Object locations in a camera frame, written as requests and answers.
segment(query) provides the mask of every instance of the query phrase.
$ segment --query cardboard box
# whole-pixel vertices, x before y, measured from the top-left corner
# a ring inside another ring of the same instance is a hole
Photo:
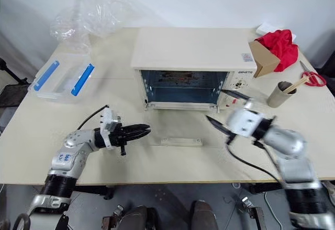
[[[277,65],[281,61],[275,55],[273,55],[266,47],[260,44],[258,41],[252,41],[249,43],[253,58],[257,64],[257,70],[254,77],[260,77],[265,74],[271,73],[276,69]]]

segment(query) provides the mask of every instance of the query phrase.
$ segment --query red scissors handle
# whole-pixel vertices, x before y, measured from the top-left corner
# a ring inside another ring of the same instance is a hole
[[[309,81],[305,82],[305,85],[308,86],[325,86],[327,84],[326,80],[315,72],[303,72],[301,77],[309,77]]]

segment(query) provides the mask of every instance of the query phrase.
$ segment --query wooden stick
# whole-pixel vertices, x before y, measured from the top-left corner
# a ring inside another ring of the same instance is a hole
[[[305,76],[303,78],[301,78],[299,81],[295,82],[294,84],[288,86],[283,93],[290,93],[291,91],[293,91],[294,89],[296,89],[299,85],[304,84],[305,82],[307,82],[309,80],[309,76]]]

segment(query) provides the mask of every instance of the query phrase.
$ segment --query clear plastic bag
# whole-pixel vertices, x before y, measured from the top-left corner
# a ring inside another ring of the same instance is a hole
[[[72,9],[60,12],[51,24],[51,35],[72,47],[90,49],[88,34],[105,37],[136,16],[131,0],[76,0]]]

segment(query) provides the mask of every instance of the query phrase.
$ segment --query gray floor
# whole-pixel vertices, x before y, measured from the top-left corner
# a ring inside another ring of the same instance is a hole
[[[26,212],[40,187],[7,185],[0,194],[0,216],[13,223],[21,212]],[[117,204],[126,208],[146,205],[158,210],[163,229],[186,230],[189,209],[194,200],[207,201],[216,213],[219,229],[257,229],[255,221],[236,207],[236,199],[248,196],[255,206],[261,206],[267,228],[280,229],[264,202],[264,196],[252,195],[245,189],[235,189],[231,184],[174,184],[128,185],[117,187],[114,198],[88,193],[73,193],[73,202],[67,215],[74,230],[101,228],[103,216],[110,216]],[[293,229],[288,218],[288,205],[283,190],[268,192],[268,200],[284,229]]]

